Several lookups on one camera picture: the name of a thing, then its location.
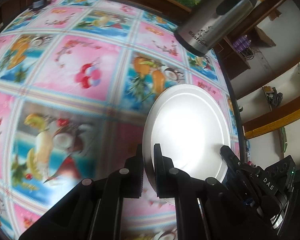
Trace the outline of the colourful fruit print tablecloth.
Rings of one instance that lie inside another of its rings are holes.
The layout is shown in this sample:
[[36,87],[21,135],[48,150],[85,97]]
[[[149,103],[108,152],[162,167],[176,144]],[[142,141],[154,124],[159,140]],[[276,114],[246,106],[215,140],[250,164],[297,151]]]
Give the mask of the colourful fruit print tablecloth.
[[18,239],[84,178],[121,168],[167,88],[196,85],[236,118],[217,56],[175,39],[175,23],[109,0],[48,0],[0,31],[0,229]]

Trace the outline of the stainless steel thermos flask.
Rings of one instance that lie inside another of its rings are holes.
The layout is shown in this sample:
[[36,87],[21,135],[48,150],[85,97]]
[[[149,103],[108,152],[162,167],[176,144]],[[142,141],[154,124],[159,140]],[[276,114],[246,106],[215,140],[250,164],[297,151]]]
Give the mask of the stainless steel thermos flask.
[[258,0],[201,0],[174,32],[196,56],[204,56],[254,9]]

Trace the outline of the white foam plate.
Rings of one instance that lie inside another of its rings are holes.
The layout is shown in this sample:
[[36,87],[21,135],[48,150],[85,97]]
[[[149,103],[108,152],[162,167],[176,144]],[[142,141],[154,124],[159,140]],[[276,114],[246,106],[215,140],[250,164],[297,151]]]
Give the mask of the white foam plate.
[[207,91],[189,84],[166,89],[151,107],[143,130],[142,154],[149,184],[157,189],[155,144],[192,178],[213,177],[222,182],[228,166],[219,151],[230,143],[226,118]]

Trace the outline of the small black device on table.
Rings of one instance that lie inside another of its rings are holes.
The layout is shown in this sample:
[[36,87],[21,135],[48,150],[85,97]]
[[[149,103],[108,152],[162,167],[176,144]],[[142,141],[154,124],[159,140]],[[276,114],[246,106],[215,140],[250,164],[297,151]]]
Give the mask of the small black device on table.
[[32,10],[38,11],[47,6],[47,0],[32,0]]

